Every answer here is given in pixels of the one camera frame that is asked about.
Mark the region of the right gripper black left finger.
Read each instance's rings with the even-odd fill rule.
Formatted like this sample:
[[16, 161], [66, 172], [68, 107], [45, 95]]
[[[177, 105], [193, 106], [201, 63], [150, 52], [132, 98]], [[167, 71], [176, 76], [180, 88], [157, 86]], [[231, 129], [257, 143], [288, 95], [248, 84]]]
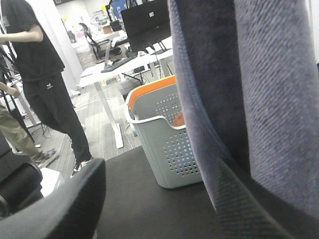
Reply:
[[2, 239], [91, 239], [106, 196], [104, 159], [91, 160], [45, 198], [0, 223]]

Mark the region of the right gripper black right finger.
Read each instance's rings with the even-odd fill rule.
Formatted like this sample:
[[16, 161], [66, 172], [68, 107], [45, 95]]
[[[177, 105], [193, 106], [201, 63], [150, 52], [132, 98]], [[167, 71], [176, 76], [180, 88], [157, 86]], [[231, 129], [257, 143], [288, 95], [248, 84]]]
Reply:
[[214, 203], [228, 239], [290, 239], [240, 181], [231, 168], [217, 159]]

